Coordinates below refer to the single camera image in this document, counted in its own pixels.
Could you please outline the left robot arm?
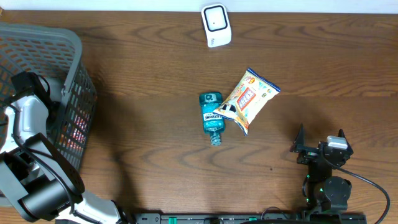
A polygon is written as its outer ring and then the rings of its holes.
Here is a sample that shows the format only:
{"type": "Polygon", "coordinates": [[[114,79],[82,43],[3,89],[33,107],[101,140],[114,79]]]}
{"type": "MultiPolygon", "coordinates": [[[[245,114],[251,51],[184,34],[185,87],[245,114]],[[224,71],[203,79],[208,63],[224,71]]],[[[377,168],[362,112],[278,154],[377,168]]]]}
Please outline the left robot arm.
{"type": "Polygon", "coordinates": [[[135,223],[112,200],[85,189],[78,171],[47,138],[55,106],[41,75],[21,72],[11,78],[16,94],[2,101],[7,117],[1,148],[1,193],[28,222],[135,223]]]}

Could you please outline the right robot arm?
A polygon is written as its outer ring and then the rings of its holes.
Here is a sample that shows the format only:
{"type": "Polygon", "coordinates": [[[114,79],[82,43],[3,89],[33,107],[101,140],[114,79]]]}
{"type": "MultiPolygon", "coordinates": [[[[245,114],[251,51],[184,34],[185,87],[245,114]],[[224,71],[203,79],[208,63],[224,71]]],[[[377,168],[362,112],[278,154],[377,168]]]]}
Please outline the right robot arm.
{"type": "Polygon", "coordinates": [[[351,195],[350,181],[333,175],[333,169],[346,164],[353,150],[346,140],[342,129],[337,136],[328,136],[318,146],[305,145],[305,132],[301,125],[290,147],[298,154],[297,163],[308,167],[302,193],[307,198],[307,210],[302,213],[304,219],[314,220],[322,214],[334,214],[347,210],[351,195]]]}

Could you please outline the yellow snack bag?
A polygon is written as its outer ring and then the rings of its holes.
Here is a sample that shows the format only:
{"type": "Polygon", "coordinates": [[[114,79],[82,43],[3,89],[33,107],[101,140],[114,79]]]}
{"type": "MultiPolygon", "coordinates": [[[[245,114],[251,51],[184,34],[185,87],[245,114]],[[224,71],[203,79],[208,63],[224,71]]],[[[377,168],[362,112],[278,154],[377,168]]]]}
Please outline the yellow snack bag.
{"type": "Polygon", "coordinates": [[[234,121],[247,136],[254,118],[280,91],[276,84],[260,76],[252,68],[247,68],[231,94],[213,113],[234,121]]]}

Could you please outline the teal mouthwash bottle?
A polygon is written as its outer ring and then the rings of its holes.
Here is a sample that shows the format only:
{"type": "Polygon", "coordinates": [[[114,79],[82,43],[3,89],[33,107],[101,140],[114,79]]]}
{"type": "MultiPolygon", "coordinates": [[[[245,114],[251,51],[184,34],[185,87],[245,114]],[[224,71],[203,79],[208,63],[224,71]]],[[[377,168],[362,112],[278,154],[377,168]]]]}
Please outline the teal mouthwash bottle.
{"type": "Polygon", "coordinates": [[[199,96],[203,131],[210,136],[212,146],[221,145],[221,134],[225,130],[224,119],[213,111],[223,102],[221,93],[208,92],[199,96]]]}

